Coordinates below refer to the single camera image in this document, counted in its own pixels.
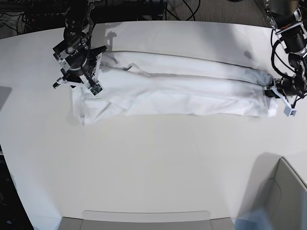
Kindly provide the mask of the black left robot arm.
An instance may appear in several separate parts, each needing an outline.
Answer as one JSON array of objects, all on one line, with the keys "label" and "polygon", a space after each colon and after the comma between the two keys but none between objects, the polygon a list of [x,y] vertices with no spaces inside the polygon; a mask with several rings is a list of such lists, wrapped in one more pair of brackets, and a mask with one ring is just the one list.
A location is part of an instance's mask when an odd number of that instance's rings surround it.
[{"label": "black left robot arm", "polygon": [[[281,76],[274,79],[265,90],[265,95],[273,98],[307,95],[307,28],[304,16],[307,9],[303,0],[265,0],[266,16],[272,27],[271,35],[277,40],[272,45],[271,65]],[[281,72],[275,65],[276,49],[282,45],[288,55],[293,76]]]}]

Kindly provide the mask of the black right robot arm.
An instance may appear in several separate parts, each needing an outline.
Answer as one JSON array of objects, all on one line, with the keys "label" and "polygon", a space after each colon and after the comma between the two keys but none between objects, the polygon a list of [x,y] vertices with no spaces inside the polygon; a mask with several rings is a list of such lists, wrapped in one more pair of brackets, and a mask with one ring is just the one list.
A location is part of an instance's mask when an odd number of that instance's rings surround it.
[{"label": "black right robot arm", "polygon": [[56,80],[53,88],[60,85],[85,87],[93,95],[103,90],[98,72],[107,47],[91,48],[95,25],[91,11],[94,8],[94,0],[72,0],[65,12],[63,40],[53,47],[53,56],[61,66],[62,77]]}]

